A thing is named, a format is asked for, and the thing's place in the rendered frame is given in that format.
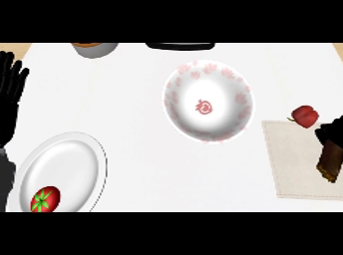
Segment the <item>white plate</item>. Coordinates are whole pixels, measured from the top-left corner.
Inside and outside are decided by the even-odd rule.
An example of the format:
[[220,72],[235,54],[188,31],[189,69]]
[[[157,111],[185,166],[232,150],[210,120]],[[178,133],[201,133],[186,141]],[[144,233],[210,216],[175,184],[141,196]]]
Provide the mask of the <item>white plate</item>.
[[30,212],[36,193],[61,190],[56,212],[92,212],[109,176],[108,157],[99,141],[83,132],[67,132],[36,148],[16,172],[7,210]]

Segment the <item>beige placemat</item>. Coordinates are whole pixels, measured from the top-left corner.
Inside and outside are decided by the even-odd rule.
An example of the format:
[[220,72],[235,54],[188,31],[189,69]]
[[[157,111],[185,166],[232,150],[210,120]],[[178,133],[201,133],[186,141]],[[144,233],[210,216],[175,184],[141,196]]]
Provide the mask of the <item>beige placemat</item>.
[[343,165],[331,183],[316,169],[322,145],[315,129],[281,121],[263,121],[277,195],[281,198],[343,200]]

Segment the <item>black flat object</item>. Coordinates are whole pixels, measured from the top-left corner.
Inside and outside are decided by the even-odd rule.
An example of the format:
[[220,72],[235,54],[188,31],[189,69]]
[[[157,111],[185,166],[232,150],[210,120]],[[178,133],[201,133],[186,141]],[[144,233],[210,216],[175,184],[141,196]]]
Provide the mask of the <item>black flat object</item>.
[[173,51],[203,51],[214,47],[214,43],[146,43],[152,49]]

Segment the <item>grey cup with orange top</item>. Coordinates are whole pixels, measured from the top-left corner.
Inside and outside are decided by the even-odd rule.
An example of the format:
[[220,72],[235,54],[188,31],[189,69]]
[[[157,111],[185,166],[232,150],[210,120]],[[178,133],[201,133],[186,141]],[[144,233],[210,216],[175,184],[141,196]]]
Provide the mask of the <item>grey cup with orange top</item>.
[[96,59],[115,51],[118,43],[74,43],[73,46],[84,58]]

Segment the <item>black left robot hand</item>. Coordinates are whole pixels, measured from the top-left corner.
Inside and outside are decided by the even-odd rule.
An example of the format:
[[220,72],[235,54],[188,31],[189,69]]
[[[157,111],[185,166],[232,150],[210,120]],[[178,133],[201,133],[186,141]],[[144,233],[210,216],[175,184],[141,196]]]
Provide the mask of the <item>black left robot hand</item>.
[[0,148],[10,141],[18,121],[19,101],[30,69],[15,61],[12,52],[0,52]]

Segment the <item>red tomato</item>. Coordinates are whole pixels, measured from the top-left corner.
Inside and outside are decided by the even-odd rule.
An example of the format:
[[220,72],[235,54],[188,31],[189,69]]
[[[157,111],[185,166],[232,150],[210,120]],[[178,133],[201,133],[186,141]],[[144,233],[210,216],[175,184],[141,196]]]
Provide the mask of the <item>red tomato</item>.
[[33,212],[53,212],[59,203],[61,190],[56,186],[46,186],[34,194],[30,209]]

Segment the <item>white bowl with red pattern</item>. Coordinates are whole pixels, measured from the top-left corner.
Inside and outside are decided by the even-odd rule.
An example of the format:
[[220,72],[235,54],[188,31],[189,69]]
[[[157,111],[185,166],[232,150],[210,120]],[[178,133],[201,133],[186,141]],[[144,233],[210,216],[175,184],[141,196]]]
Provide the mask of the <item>white bowl with red pattern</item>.
[[234,67],[214,60],[194,60],[172,72],[164,87],[164,111],[172,126],[191,140],[232,141],[253,120],[251,86]]

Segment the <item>red apple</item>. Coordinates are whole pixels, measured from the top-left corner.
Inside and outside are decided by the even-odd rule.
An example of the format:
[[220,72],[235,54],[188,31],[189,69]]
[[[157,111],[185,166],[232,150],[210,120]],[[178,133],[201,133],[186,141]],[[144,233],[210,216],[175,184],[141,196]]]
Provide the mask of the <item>red apple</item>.
[[293,111],[288,120],[299,123],[305,128],[311,128],[315,125],[318,118],[319,114],[314,108],[311,106],[302,106]]

